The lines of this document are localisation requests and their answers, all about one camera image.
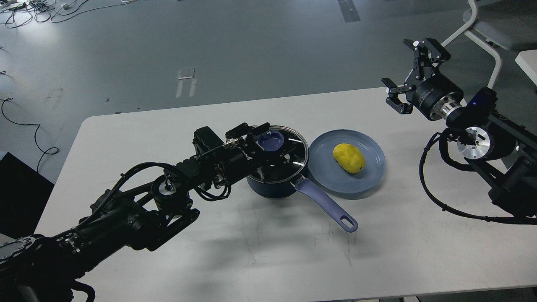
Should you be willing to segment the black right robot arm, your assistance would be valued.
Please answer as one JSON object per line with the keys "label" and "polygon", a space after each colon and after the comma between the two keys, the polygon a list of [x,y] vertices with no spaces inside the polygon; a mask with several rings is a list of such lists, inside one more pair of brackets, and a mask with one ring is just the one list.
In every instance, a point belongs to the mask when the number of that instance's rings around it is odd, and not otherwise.
{"label": "black right robot arm", "polygon": [[[501,115],[497,94],[485,87],[467,105],[464,92],[439,67],[451,54],[437,40],[405,39],[414,54],[413,67],[401,86],[384,77],[386,103],[401,115],[418,109],[432,122],[443,119],[446,128],[433,134],[419,162],[419,178],[427,196],[441,210],[456,216],[508,225],[536,224],[536,136]],[[441,159],[456,170],[475,172],[489,185],[491,203],[509,214],[490,217],[469,214],[445,204],[428,189],[424,167],[428,151],[438,144]]]}

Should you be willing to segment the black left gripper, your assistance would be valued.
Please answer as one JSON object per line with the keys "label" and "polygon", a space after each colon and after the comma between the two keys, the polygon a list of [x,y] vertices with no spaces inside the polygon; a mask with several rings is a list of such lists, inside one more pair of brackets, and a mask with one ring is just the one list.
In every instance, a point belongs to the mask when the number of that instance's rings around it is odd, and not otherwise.
{"label": "black left gripper", "polygon": [[[233,139],[237,142],[225,155],[225,176],[227,179],[244,179],[257,170],[263,163],[268,162],[269,156],[255,143],[257,136],[270,130],[270,123],[250,126],[242,123],[226,132],[226,142]],[[274,162],[261,167],[261,181],[264,183],[279,183],[290,180],[303,170],[303,154],[284,153]]]}

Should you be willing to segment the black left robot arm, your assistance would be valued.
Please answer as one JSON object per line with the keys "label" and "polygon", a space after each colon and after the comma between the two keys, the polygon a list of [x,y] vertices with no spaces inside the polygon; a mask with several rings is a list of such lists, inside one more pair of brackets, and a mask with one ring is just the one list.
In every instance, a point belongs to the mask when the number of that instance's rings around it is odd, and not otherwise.
{"label": "black left robot arm", "polygon": [[140,163],[106,190],[91,214],[53,237],[34,234],[1,245],[2,302],[87,301],[93,287],[79,281],[123,247],[151,252],[199,217],[190,191],[203,200],[230,196],[232,184],[276,170],[295,176],[308,156],[307,144],[282,126],[242,123],[221,140],[208,126],[193,134],[194,156],[175,165]]}

